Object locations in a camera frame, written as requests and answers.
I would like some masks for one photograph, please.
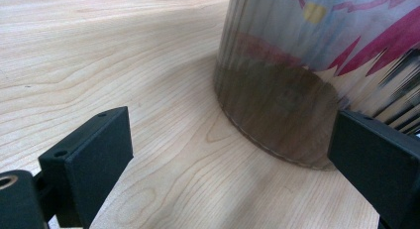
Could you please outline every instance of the transparent cylinder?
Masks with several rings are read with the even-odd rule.
[[[420,128],[420,0],[231,0],[215,89],[232,123],[287,161],[332,170],[337,110]]]

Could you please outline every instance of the yellow printed mark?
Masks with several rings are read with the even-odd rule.
[[[327,9],[314,3],[306,3],[303,8],[303,17],[313,24],[319,23],[327,13]]]

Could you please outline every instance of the wood grain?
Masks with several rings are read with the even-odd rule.
[[[0,171],[130,111],[135,157],[92,228],[376,228],[338,173],[273,158],[222,113],[229,0],[0,0]]]

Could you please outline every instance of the wooden surface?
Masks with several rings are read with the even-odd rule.
[[[338,173],[247,141],[212,76],[229,0],[0,0],[0,171],[127,105],[135,157],[92,228],[376,228]]]

